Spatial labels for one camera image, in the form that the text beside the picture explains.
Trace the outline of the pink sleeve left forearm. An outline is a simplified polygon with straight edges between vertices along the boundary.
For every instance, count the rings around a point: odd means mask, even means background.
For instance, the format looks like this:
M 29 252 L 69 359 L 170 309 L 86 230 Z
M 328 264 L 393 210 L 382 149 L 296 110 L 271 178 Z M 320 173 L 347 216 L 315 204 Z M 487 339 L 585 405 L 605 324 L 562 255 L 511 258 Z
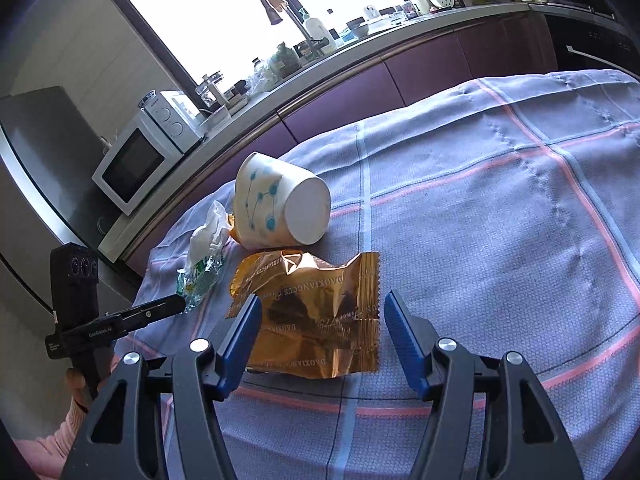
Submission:
M 35 440 L 14 440 L 18 452 L 39 479 L 58 479 L 84 422 L 87 409 L 75 399 L 58 430 Z

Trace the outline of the person's left hand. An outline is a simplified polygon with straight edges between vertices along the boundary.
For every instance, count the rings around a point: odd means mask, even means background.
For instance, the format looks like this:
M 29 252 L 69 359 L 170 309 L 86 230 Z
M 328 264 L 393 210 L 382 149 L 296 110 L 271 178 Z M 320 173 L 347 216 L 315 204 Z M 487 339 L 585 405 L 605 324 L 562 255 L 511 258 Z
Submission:
M 65 383 L 70 390 L 70 394 L 72 395 L 72 399 L 79 406 L 81 411 L 87 413 L 89 408 L 91 408 L 91 404 L 93 404 L 93 397 L 89 392 L 89 387 L 87 386 L 86 378 L 79 370 L 76 368 L 69 368 L 65 373 Z

